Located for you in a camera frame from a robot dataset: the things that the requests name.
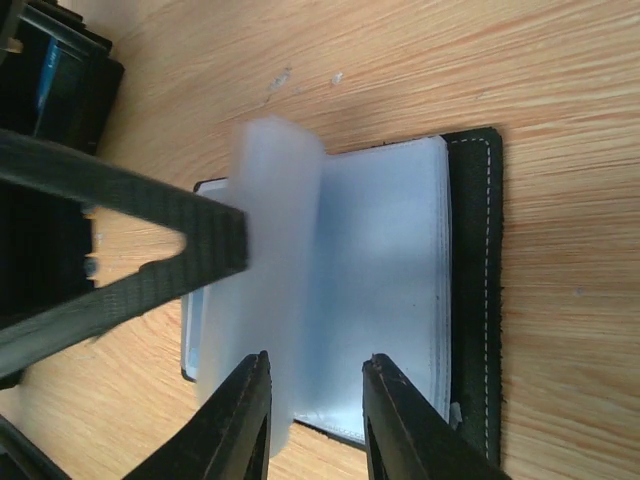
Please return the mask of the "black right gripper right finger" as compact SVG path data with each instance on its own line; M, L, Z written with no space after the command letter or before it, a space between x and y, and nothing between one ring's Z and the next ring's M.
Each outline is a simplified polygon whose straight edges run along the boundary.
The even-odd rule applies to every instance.
M466 443L386 354L363 364L371 479L506 479Z

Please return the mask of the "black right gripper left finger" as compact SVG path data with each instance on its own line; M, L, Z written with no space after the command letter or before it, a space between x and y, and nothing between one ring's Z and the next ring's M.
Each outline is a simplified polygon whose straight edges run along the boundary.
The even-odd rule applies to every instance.
M128 479L265 479L272 387L268 353L247 355Z

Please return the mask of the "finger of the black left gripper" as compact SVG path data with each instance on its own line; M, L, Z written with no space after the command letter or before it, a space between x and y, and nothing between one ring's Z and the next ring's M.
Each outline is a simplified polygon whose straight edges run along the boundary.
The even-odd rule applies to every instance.
M3 375L248 267L247 215L184 189L9 131L1 133L1 177L100 207L108 238L98 257L116 263L99 288L2 330Z

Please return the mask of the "black leather card holder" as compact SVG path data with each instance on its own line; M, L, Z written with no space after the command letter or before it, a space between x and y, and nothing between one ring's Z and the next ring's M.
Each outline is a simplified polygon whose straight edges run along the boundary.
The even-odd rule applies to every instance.
M272 448L295 422L365 441L361 368L388 355L501 462L503 141L492 127L330 154L278 117L242 129L232 173L196 194L244 209L249 268L204 289L207 398L266 351Z

